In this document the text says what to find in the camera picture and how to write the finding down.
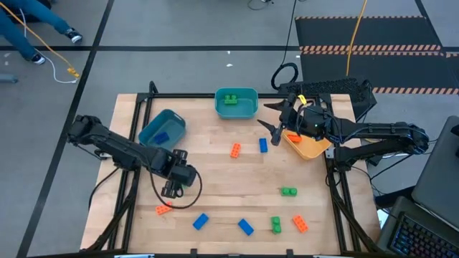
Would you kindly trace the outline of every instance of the person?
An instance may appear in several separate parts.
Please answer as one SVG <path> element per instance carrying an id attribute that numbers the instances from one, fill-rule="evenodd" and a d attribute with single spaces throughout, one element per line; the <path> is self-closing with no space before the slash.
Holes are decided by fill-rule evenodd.
<path id="1" fill-rule="evenodd" d="M 24 13 L 31 14 L 41 22 L 52 25 L 57 32 L 67 36 L 73 43 L 82 41 L 82 35 L 73 29 L 67 22 L 54 14 L 38 0 L 0 0 L 7 7 L 21 9 Z M 29 43 L 22 32 L 14 25 L 6 15 L 6 10 L 0 8 L 0 35 L 3 35 L 13 46 L 17 48 L 22 57 L 37 65 L 44 63 L 45 58 Z"/>

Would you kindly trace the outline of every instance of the blue bowl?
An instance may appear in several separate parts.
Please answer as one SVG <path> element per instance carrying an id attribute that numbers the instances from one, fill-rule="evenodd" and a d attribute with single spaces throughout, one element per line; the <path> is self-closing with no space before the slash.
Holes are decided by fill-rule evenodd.
<path id="1" fill-rule="evenodd" d="M 237 104 L 225 104 L 225 95 L 236 95 Z M 215 110 L 222 119 L 250 119 L 258 110 L 258 92 L 252 88 L 220 88 L 215 93 Z"/>
<path id="2" fill-rule="evenodd" d="M 163 110 L 138 134 L 138 141 L 144 146 L 161 147 L 172 151 L 184 136 L 185 125 L 185 120 L 174 111 Z M 153 138 L 160 133 L 167 133 L 169 140 L 156 144 Z"/>

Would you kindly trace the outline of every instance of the green lego block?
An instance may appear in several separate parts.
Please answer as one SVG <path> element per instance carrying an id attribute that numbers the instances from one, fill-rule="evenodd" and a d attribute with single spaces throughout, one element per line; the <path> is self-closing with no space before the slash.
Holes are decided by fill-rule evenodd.
<path id="1" fill-rule="evenodd" d="M 296 196 L 298 190 L 296 190 L 296 188 L 282 187 L 280 193 L 282 196 Z"/>
<path id="2" fill-rule="evenodd" d="M 280 217 L 278 217 L 278 216 L 271 217 L 271 226 L 273 228 L 273 233 L 274 234 L 281 233 L 282 229 L 280 228 Z"/>
<path id="3" fill-rule="evenodd" d="M 237 100 L 224 100 L 225 105 L 235 105 Z"/>

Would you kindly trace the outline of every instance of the laptop keyboard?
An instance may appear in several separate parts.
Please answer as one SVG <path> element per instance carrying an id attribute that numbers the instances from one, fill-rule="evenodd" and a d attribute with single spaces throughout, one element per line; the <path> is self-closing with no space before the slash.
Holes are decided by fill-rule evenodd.
<path id="1" fill-rule="evenodd" d="M 459 258 L 459 248 L 432 233 L 406 214 L 394 231 L 389 249 L 405 256 L 429 258 Z"/>

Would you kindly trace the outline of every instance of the blue lego block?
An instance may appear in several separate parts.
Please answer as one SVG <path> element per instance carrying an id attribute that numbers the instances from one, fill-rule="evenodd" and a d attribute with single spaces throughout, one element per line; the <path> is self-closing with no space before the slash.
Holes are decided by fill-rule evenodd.
<path id="1" fill-rule="evenodd" d="M 209 217 L 206 214 L 201 214 L 201 216 L 199 216 L 199 218 L 193 223 L 193 226 L 196 230 L 200 230 L 208 220 Z"/>
<path id="2" fill-rule="evenodd" d="M 260 138 L 260 152 L 267 153 L 268 151 L 268 143 L 266 142 L 266 138 Z"/>
<path id="3" fill-rule="evenodd" d="M 169 140 L 169 135 L 166 132 L 159 133 L 153 137 L 156 144 L 162 144 Z"/>
<path id="4" fill-rule="evenodd" d="M 241 229 L 249 236 L 253 233 L 253 228 L 250 226 L 250 224 L 245 220 L 241 219 L 239 221 L 238 225 L 241 227 Z"/>

